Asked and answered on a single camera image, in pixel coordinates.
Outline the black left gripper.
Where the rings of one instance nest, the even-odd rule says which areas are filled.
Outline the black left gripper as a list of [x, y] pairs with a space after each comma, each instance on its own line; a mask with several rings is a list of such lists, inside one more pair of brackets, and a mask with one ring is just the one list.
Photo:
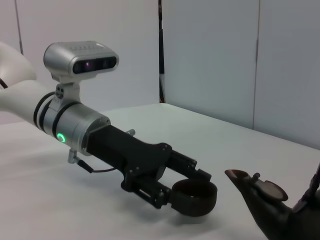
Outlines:
[[126, 175], [121, 188], [134, 193], [156, 209], [169, 203], [172, 190], [142, 175], [165, 166], [191, 180], [209, 182], [212, 175], [196, 169], [197, 161], [166, 143], [150, 144], [108, 125], [89, 134], [87, 152]]

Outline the black round teapot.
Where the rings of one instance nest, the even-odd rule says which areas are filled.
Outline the black round teapot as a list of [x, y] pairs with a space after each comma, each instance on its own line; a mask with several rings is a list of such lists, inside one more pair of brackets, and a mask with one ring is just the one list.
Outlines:
[[255, 223], [268, 240], [320, 240], [320, 164], [308, 189], [290, 208], [277, 184], [238, 169], [224, 172], [241, 193]]

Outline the small black teacup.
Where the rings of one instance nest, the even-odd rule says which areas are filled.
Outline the small black teacup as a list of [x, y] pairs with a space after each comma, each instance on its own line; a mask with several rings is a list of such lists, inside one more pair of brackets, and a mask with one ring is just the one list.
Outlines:
[[171, 207], [188, 217], [202, 217], [209, 214], [216, 205], [218, 188], [210, 181], [184, 179], [171, 189]]

